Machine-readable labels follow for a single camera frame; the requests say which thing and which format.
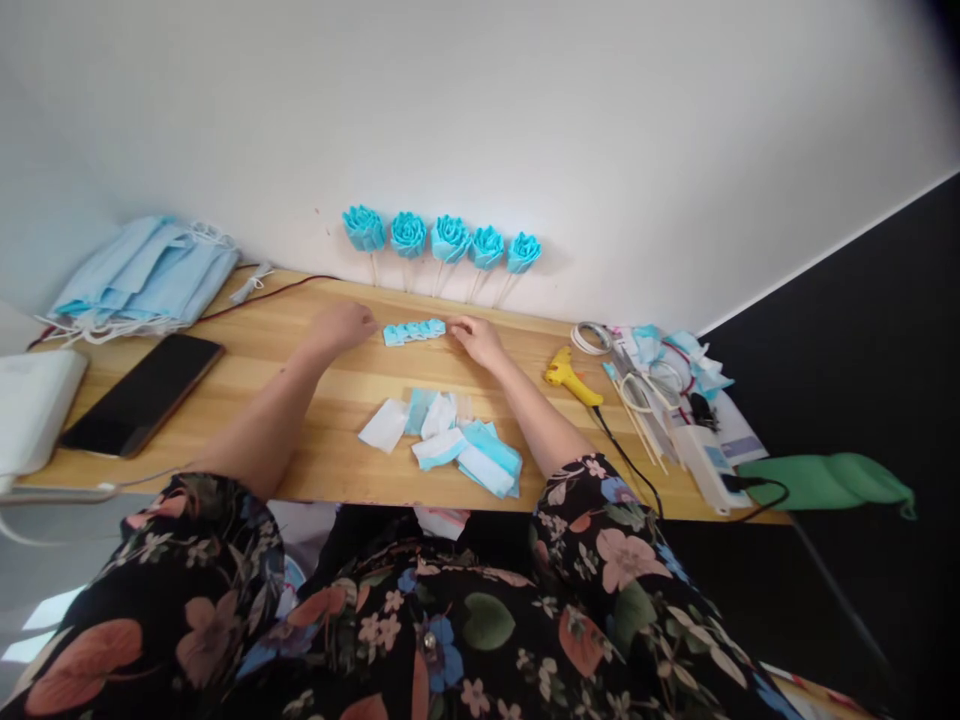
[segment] hand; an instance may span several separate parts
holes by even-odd
[[[450,334],[453,335],[470,354],[477,364],[487,370],[494,370],[510,362],[510,356],[500,344],[497,329],[489,320],[460,315],[447,321]]]
[[[366,305],[340,302],[314,315],[302,347],[314,356],[336,357],[355,348],[379,327]]]

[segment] white router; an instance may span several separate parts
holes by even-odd
[[[0,494],[50,460],[86,368],[73,350],[0,357]]]

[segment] green bag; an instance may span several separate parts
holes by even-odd
[[[883,465],[856,453],[794,455],[743,463],[740,477],[777,480],[790,490],[790,497],[777,510],[840,510],[868,502],[902,502],[900,515],[916,520],[913,490],[901,483]],[[748,488],[756,502],[773,502],[781,494],[776,485]]]

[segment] hot glue gun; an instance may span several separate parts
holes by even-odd
[[[597,395],[577,377],[577,374],[570,366],[571,359],[570,347],[566,346],[562,348],[550,362],[550,366],[543,374],[543,379],[551,385],[563,385],[574,394],[577,400],[588,408],[603,405],[603,396]]]

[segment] phone screen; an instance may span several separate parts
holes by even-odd
[[[209,340],[170,335],[60,438],[60,446],[131,457],[223,354]]]

